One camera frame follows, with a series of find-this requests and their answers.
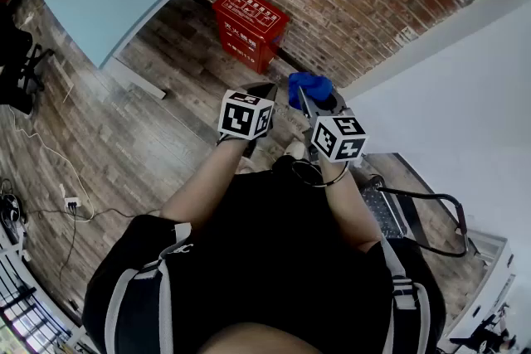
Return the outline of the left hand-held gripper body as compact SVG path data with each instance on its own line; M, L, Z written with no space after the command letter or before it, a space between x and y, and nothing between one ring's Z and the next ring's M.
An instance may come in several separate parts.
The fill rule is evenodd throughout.
M228 90L222 99L218 131L245 140L263 137L272 128L277 86L272 83Z

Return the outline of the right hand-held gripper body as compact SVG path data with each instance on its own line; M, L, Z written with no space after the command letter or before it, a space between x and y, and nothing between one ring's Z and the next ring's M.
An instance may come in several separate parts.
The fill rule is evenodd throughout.
M320 154L330 162L359 160L368 135L343 97L332 90L326 100L317 101L302 87L298 95L309 122L309 129L304 131L309 160L316 162Z

